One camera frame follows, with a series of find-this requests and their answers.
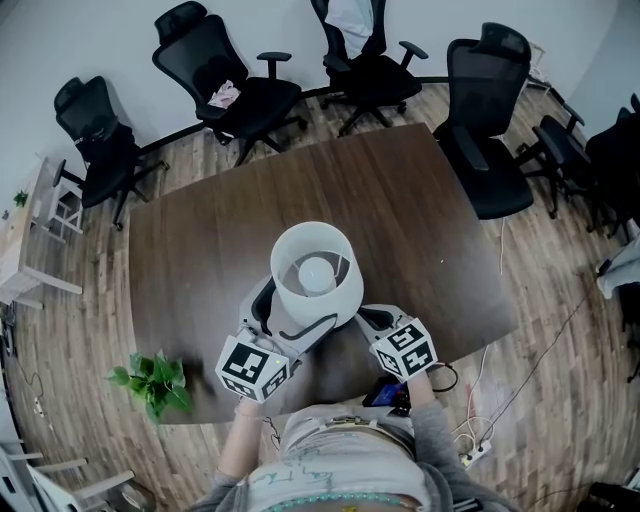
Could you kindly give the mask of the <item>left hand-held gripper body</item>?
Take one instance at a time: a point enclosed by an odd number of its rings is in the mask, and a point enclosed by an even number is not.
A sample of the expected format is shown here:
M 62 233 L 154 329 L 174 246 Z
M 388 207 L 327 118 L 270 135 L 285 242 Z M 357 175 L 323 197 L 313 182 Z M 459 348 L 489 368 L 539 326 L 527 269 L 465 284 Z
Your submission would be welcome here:
M 239 327 L 227 337 L 215 373 L 229 391 L 262 404 L 291 378 L 301 352 L 268 327 L 274 279 L 259 281 L 243 299 Z

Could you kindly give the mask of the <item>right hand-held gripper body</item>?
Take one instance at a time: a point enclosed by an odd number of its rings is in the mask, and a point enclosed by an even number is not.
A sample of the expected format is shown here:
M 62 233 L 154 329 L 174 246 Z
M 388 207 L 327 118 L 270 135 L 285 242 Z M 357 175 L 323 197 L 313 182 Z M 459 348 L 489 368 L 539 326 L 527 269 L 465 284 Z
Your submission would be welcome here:
M 426 327 L 397 306 L 360 307 L 356 322 L 379 365 L 401 382 L 407 382 L 438 362 Z

